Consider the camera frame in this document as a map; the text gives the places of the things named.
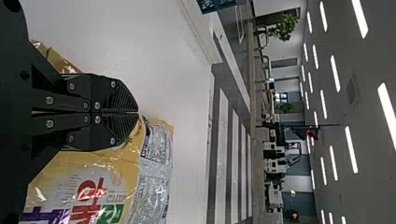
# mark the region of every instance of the ceiling light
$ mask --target ceiling light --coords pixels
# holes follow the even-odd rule
[[[305,61],[308,62],[308,51],[306,50],[306,44],[304,43],[304,53],[305,53]]]
[[[314,59],[315,59],[315,67],[317,70],[319,69],[319,63],[318,63],[318,55],[317,55],[317,47],[315,45],[312,46],[312,50],[314,52]]]
[[[314,177],[314,170],[311,170],[311,177],[312,177],[312,188],[315,189],[315,177]]]
[[[315,125],[317,125],[318,127],[318,114],[316,110],[314,111],[314,118],[315,118]]]
[[[308,146],[308,154],[311,154],[311,146],[309,145],[309,137],[306,138],[306,145]]]
[[[303,82],[305,82],[305,70],[303,65],[301,65],[301,72],[303,73]]]
[[[326,168],[324,167],[323,157],[320,157],[320,163],[322,165],[323,184],[324,186],[327,186]]]
[[[369,32],[366,18],[364,17],[363,8],[361,7],[361,0],[352,0],[353,8],[355,9],[356,19],[358,20],[359,29],[361,29],[361,37],[364,39]]]
[[[334,224],[334,222],[332,221],[332,213],[329,213],[329,220],[330,220],[330,224]]]
[[[352,162],[353,173],[357,174],[359,170],[358,170],[358,164],[356,163],[355,149],[353,148],[352,137],[350,136],[349,126],[346,126],[346,140],[347,140],[347,147],[349,148],[350,161]]]
[[[335,165],[334,151],[330,146],[330,157],[332,158],[332,172],[334,173],[334,180],[338,181],[337,166]]]
[[[311,90],[311,94],[312,94],[314,93],[314,88],[312,87],[311,73],[308,73],[308,80],[309,80],[309,89]]]
[[[381,100],[382,109],[384,110],[385,118],[387,119],[390,136],[393,141],[393,146],[396,149],[396,116],[390,101],[387,85],[382,83],[378,88],[379,99]]]
[[[308,93],[305,92],[305,103],[306,103],[306,109],[309,110],[309,101],[308,101]]]
[[[301,97],[304,98],[303,82],[300,82]]]
[[[332,55],[330,61],[332,63],[332,75],[334,76],[335,88],[337,89],[337,92],[340,92],[341,90],[340,79],[338,78],[337,65],[335,64],[334,55]]]
[[[326,12],[324,11],[323,2],[320,2],[319,6],[320,6],[320,14],[322,16],[322,21],[323,21],[323,29],[324,32],[327,32],[327,18],[326,18]]]
[[[322,214],[322,223],[323,223],[323,224],[326,224],[326,220],[324,219],[324,212],[323,212],[323,210],[321,211],[321,214]]]
[[[309,34],[312,34],[311,14],[309,12],[306,13],[306,18],[308,19]]]
[[[320,98],[322,100],[322,107],[323,107],[323,117],[327,118],[327,108],[326,108],[326,101],[324,100],[323,90],[320,91]]]

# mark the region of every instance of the ceiling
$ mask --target ceiling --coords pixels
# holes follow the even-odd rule
[[[320,124],[340,124],[340,127],[323,128],[319,141],[311,153],[315,173],[318,216],[323,210],[326,223],[393,223],[396,218],[396,151],[382,109],[377,89],[386,82],[390,100],[396,104],[396,76],[394,54],[396,30],[393,26],[395,1],[361,0],[369,32],[363,39],[349,0],[323,0],[328,31],[324,32],[319,0],[309,0],[313,33],[304,29],[304,41],[309,61],[304,62],[305,72],[311,73],[314,92],[308,91],[310,110],[305,111],[307,123],[313,124],[314,111]],[[315,67],[312,46],[316,45],[318,69]],[[331,67],[335,56],[341,84],[336,91]],[[348,102],[347,83],[354,77],[358,101]],[[319,91],[323,90],[329,117],[324,118]],[[345,127],[349,126],[359,172],[354,174],[349,154]],[[333,177],[329,147],[333,146],[339,180]],[[328,185],[324,186],[320,158],[323,157]]]

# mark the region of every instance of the potted plant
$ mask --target potted plant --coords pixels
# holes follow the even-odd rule
[[[269,36],[276,36],[280,40],[286,42],[290,40],[291,33],[296,28],[298,23],[297,17],[293,15],[283,15],[283,21],[277,23],[275,27],[265,27],[264,31],[257,31],[256,35],[268,34]]]

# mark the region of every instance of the floor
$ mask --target floor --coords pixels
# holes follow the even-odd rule
[[[84,72],[120,78],[142,114],[175,126],[167,221],[204,223],[212,74],[176,1],[21,2],[30,38]]]

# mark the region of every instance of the bolt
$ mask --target bolt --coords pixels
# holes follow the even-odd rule
[[[100,109],[100,103],[99,102],[95,103],[95,109]]]
[[[95,117],[95,123],[100,123],[100,121],[101,121],[100,117],[99,117],[99,116],[96,116],[96,117]]]
[[[47,128],[52,128],[53,125],[54,125],[53,120],[52,119],[47,119],[47,123],[46,123]]]
[[[76,89],[76,85],[73,82],[70,82],[69,89],[70,89],[70,91],[75,90]]]
[[[74,135],[73,134],[70,134],[68,141],[69,141],[69,143],[74,142]]]
[[[53,105],[53,98],[51,96],[47,96],[46,103],[47,105]]]

